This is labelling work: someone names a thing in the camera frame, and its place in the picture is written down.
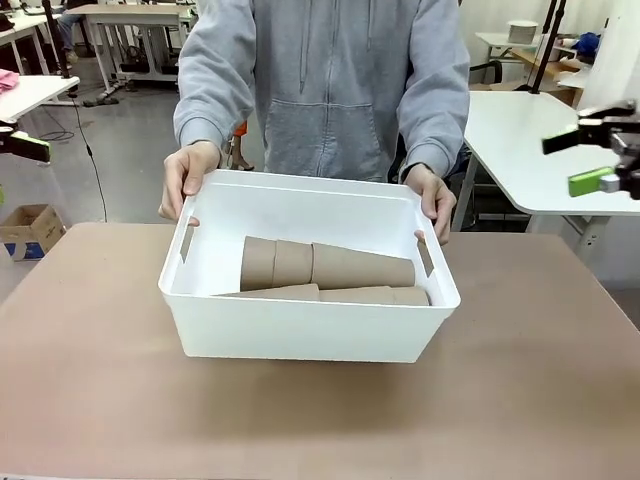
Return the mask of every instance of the gray hoodie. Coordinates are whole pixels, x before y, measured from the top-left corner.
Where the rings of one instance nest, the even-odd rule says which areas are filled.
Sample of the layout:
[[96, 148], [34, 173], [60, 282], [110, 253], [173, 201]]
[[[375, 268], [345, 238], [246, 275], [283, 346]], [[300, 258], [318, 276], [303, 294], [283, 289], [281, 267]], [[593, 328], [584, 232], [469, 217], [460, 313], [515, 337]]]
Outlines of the gray hoodie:
[[220, 147], [255, 98], [269, 172], [380, 181], [398, 131], [407, 166], [453, 167], [469, 109], [455, 0], [200, 3], [180, 55], [182, 146]]

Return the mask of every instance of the hoodie zipper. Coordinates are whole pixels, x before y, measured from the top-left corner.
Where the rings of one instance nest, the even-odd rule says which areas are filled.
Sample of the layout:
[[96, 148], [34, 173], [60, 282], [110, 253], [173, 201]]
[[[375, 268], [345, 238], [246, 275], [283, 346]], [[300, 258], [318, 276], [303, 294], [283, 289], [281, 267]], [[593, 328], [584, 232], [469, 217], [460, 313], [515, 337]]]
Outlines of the hoodie zipper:
[[322, 174], [322, 159], [327, 147], [327, 132], [329, 130], [329, 115], [330, 115], [330, 103], [331, 103], [331, 75], [333, 73], [333, 55], [336, 46], [336, 39], [338, 37], [338, 16], [339, 8], [338, 2], [340, 0], [333, 0], [333, 37], [331, 38], [331, 51], [329, 52], [329, 69], [327, 72], [327, 88], [325, 90], [325, 115], [324, 115], [324, 134], [322, 141], [322, 151], [320, 152], [320, 158], [318, 158], [318, 167], [316, 169], [316, 175]]

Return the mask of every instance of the person's left hand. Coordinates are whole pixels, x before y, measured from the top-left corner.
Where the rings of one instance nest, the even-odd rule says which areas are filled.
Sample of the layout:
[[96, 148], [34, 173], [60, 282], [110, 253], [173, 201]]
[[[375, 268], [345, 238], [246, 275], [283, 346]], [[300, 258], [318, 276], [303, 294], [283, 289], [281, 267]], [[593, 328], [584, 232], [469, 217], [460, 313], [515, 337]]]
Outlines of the person's left hand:
[[[456, 196], [440, 177], [421, 163], [411, 167], [404, 183], [422, 197], [422, 212], [435, 221], [434, 228], [440, 245], [447, 243], [451, 233], [451, 213], [457, 202]], [[423, 239], [424, 232], [416, 232], [416, 235]]]

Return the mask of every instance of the person's right hand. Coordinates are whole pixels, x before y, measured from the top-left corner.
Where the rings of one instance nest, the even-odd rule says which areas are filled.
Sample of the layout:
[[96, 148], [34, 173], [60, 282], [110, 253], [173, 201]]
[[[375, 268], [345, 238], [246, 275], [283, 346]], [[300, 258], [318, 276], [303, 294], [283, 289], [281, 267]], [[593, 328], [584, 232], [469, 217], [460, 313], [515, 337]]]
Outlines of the person's right hand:
[[[198, 193], [204, 174], [215, 170], [219, 164], [220, 149], [206, 141], [196, 142], [169, 155], [164, 161], [164, 188], [158, 209], [160, 216], [177, 221], [185, 197]], [[197, 219], [191, 222], [192, 225], [198, 223]]]

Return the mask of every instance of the hand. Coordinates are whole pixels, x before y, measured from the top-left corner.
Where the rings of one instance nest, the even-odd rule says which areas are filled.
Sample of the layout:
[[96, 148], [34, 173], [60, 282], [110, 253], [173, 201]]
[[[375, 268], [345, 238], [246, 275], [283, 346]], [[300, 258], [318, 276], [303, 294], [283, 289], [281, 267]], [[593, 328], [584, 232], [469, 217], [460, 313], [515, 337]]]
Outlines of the hand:
[[[164, 188], [158, 209], [160, 216], [177, 221], [184, 198], [198, 193], [204, 174], [215, 170], [219, 164], [220, 149], [211, 142], [196, 142], [169, 155], [164, 161]], [[190, 223], [194, 226], [200, 224], [195, 218]]]
[[[422, 197], [422, 212], [431, 220], [435, 220], [435, 231], [441, 245], [449, 241], [451, 233], [451, 212], [456, 206], [456, 197], [444, 184], [442, 179], [422, 164], [409, 170], [404, 181], [411, 190]], [[416, 233], [424, 237], [424, 232]]]

